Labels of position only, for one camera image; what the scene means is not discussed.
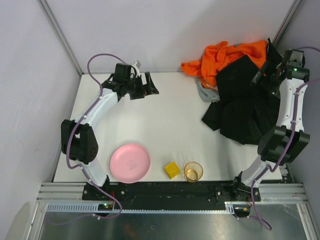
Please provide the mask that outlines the black cloth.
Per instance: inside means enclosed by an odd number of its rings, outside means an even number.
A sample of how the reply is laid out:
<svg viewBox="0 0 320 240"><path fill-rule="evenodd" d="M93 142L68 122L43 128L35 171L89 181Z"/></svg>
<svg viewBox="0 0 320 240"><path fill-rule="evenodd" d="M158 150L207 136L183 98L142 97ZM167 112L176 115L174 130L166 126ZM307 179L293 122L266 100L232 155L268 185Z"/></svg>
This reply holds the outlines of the black cloth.
<svg viewBox="0 0 320 240"><path fill-rule="evenodd" d="M282 57L271 40L266 41L266 61L278 66ZM279 96L251 86L260 68L245 55L221 70L216 77L220 101L209 105L201 121L228 139L242 145L257 145L276 124L280 107Z"/></svg>

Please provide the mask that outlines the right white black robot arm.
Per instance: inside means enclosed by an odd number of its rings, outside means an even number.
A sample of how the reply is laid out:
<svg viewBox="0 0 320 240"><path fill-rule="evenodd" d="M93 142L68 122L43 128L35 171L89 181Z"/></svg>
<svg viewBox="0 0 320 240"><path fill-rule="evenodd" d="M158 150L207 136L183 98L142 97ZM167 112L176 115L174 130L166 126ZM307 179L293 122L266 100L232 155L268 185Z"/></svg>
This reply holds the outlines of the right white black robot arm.
<svg viewBox="0 0 320 240"><path fill-rule="evenodd" d="M277 122L260 140L255 161L234 178L232 194L237 201L255 200L255 191L265 174L293 162L308 145L310 135L304 131L303 101L309 77L304 52L286 50L276 75L280 97Z"/></svg>

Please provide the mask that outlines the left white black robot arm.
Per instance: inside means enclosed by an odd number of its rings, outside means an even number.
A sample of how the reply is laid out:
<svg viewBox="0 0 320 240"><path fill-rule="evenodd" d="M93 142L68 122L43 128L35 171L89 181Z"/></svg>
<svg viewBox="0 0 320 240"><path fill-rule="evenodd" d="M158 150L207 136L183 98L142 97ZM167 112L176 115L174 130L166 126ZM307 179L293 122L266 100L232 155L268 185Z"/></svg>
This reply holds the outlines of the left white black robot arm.
<svg viewBox="0 0 320 240"><path fill-rule="evenodd" d="M131 100L159 94L151 74L145 72L144 76L146 84L142 83L142 75L117 82L116 75L111 74L100 84L101 89L86 110L75 119L65 119L61 123L61 151L65 154L67 167L80 168L88 183L93 186L102 187L108 179L97 159L99 146L95 130L107 112L126 94Z"/></svg>

